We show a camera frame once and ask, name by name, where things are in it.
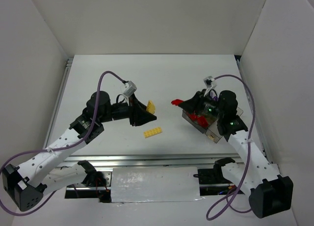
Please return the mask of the yellow small lego brick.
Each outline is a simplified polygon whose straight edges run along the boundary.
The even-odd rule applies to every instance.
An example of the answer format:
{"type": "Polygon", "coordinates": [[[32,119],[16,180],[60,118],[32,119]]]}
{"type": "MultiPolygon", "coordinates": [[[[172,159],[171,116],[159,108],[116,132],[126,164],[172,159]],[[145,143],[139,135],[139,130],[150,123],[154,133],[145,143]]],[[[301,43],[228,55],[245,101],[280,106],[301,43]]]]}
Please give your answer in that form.
{"type": "Polygon", "coordinates": [[[153,103],[152,100],[148,100],[147,106],[146,106],[146,111],[151,113],[151,114],[155,114],[156,111],[156,107],[153,103]]]}

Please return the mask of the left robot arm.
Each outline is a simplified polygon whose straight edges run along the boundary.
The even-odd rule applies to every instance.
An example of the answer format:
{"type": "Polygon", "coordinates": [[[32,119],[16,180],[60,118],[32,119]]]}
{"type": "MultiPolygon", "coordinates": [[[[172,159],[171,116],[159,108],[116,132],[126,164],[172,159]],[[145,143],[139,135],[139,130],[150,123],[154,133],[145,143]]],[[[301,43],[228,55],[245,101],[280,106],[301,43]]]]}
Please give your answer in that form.
{"type": "Polygon", "coordinates": [[[104,132],[103,124],[115,120],[129,119],[131,126],[142,126],[157,117],[131,94],[127,102],[111,103],[109,94],[97,91],[87,101],[82,114],[53,143],[42,150],[34,150],[34,157],[14,166],[11,161],[27,151],[8,159],[0,169],[3,187],[20,210],[19,216],[37,211],[37,204],[57,190],[74,184],[92,185],[102,177],[87,160],[70,167],[58,165],[74,152],[84,148],[104,132]]]}

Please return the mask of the red flower lego piece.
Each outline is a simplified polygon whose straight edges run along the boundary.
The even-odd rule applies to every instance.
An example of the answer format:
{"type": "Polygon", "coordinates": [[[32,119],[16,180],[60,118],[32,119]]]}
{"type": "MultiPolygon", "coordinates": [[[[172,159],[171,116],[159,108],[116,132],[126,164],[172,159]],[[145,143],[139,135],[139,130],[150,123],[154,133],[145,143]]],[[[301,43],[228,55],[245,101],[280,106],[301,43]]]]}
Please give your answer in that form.
{"type": "Polygon", "coordinates": [[[195,115],[195,114],[187,114],[188,117],[192,120],[192,121],[196,121],[198,119],[198,115],[195,115]]]}

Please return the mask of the red studded lego brick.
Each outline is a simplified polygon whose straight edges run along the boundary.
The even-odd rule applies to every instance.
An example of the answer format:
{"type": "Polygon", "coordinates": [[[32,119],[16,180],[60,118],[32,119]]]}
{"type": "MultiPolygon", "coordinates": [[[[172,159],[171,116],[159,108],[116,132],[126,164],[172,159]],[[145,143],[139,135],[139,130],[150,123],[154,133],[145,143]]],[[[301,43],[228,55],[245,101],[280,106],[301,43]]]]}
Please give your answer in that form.
{"type": "Polygon", "coordinates": [[[183,102],[183,100],[180,99],[175,99],[173,101],[171,101],[172,105],[178,106],[179,104],[181,104],[183,102]]]}

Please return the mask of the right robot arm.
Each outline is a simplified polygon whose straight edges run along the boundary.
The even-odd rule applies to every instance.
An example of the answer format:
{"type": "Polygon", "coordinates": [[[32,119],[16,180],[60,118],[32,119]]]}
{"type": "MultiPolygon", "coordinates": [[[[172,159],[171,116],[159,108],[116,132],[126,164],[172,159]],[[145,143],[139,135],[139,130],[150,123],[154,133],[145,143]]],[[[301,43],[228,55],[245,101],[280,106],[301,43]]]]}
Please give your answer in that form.
{"type": "Polygon", "coordinates": [[[219,174],[233,183],[248,197],[249,205],[258,218],[274,215],[291,208],[293,182],[281,176],[251,139],[251,130],[237,114],[236,94],[222,91],[211,98],[198,91],[189,100],[178,104],[184,112],[196,119],[202,116],[216,118],[219,134],[235,149],[244,162],[239,166],[231,158],[216,162],[219,174]]]}

